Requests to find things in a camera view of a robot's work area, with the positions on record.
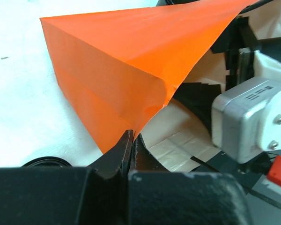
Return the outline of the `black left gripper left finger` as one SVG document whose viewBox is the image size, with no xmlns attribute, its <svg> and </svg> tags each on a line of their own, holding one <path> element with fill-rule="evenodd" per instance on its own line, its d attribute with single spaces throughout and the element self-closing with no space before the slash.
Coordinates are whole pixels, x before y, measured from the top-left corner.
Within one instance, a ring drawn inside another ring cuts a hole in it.
<svg viewBox="0 0 281 225">
<path fill-rule="evenodd" d="M 0 225 L 126 225 L 127 130 L 86 167 L 0 168 Z"/>
</svg>

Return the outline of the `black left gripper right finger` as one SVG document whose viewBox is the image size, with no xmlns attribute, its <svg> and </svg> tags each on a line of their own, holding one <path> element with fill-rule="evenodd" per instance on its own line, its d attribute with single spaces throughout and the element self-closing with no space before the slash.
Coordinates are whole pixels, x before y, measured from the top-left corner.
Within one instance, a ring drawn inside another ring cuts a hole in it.
<svg viewBox="0 0 281 225">
<path fill-rule="evenodd" d="M 245 192 L 230 174 L 169 172 L 147 153 L 144 141 L 134 142 L 133 170 L 128 175 L 130 225 L 251 225 Z"/>
</svg>

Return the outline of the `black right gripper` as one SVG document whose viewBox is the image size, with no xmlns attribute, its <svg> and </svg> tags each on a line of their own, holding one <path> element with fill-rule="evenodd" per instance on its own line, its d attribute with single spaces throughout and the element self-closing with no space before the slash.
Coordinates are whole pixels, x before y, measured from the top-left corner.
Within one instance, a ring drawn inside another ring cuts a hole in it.
<svg viewBox="0 0 281 225">
<path fill-rule="evenodd" d="M 213 54 L 223 53 L 226 69 L 225 89 L 229 90 L 257 74 L 253 64 L 257 62 L 256 50 L 281 66 L 281 37 L 258 40 L 249 25 L 248 17 L 234 19 L 211 46 Z M 218 84 L 183 83 L 175 93 L 175 99 L 195 114 L 211 132 L 211 105 L 222 93 Z"/>
</svg>

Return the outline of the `orange paper bag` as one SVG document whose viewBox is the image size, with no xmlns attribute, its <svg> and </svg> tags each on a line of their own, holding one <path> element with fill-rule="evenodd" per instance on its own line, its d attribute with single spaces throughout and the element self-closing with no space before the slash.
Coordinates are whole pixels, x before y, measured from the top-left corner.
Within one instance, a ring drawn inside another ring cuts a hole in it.
<svg viewBox="0 0 281 225">
<path fill-rule="evenodd" d="M 43 17 L 59 87 L 102 153 L 138 135 L 251 0 Z"/>
</svg>

